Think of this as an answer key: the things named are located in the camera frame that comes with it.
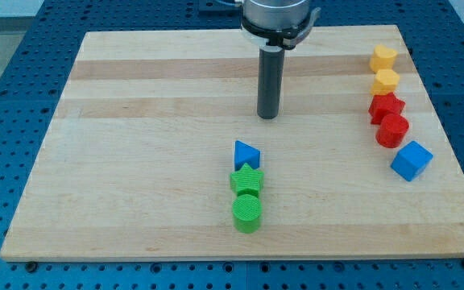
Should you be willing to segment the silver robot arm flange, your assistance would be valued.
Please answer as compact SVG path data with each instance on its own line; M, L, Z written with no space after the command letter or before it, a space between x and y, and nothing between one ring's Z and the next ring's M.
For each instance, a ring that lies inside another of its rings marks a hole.
M237 4L243 36L266 52L294 49L321 14L321 8L312 8L310 0L243 0Z

